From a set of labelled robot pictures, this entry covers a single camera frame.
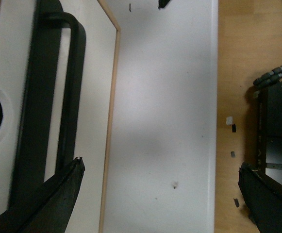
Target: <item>black electronic device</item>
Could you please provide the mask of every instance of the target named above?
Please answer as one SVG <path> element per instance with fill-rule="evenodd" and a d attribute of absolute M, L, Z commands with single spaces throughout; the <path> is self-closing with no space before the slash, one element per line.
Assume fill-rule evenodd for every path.
<path fill-rule="evenodd" d="M 282 82 L 258 93 L 257 167 L 282 184 Z"/>

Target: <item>small white label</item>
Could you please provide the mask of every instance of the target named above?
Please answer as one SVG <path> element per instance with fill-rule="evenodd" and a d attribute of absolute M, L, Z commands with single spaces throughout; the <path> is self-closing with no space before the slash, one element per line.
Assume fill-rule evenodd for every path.
<path fill-rule="evenodd" d="M 226 125 L 232 125 L 232 123 L 233 123 L 233 118 L 232 118 L 232 116 L 227 117 L 227 118 L 226 118 Z"/>

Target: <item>black handle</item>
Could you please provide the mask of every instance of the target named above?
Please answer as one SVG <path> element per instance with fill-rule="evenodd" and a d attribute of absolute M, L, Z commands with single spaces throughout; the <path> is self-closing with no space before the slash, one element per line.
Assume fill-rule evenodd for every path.
<path fill-rule="evenodd" d="M 62 28 L 71 29 L 56 172 L 73 160 L 86 36 L 59 0 L 37 0 L 9 205 L 43 184 Z"/>
<path fill-rule="evenodd" d="M 70 13 L 44 14 L 43 19 L 53 28 L 71 29 L 56 162 L 58 172 L 72 161 L 74 156 L 86 35 L 83 26 Z"/>

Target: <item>wooden floor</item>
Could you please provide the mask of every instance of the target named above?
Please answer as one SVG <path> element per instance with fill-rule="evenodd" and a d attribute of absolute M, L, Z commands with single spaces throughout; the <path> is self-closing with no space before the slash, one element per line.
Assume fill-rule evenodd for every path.
<path fill-rule="evenodd" d="M 215 233 L 258 233 L 237 185 L 238 171 L 243 161 L 255 164 L 252 82 L 282 65 L 282 0 L 219 0 L 218 28 Z M 236 133 L 226 125 L 229 116 Z"/>

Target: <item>white surface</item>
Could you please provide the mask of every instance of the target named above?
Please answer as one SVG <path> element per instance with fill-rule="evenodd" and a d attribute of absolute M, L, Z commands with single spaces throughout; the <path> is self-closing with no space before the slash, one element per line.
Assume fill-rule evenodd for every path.
<path fill-rule="evenodd" d="M 0 101 L 3 122 L 0 127 L 0 214 L 8 203 L 33 11 L 33 0 L 1 1 Z"/>
<path fill-rule="evenodd" d="M 211 233 L 217 0 L 107 2 L 122 31 L 104 233 Z"/>
<path fill-rule="evenodd" d="M 75 157 L 83 157 L 86 171 L 66 232 L 97 233 L 108 122 L 116 29 L 96 0 L 61 0 L 85 27 L 87 42 L 79 108 Z M 4 122 L 0 130 L 0 214 L 6 210 L 17 141 L 17 128 L 26 77 L 35 1 L 3 0 L 0 12 L 0 99 Z M 61 116 L 69 30 L 62 34 L 45 178 L 54 173 Z"/>

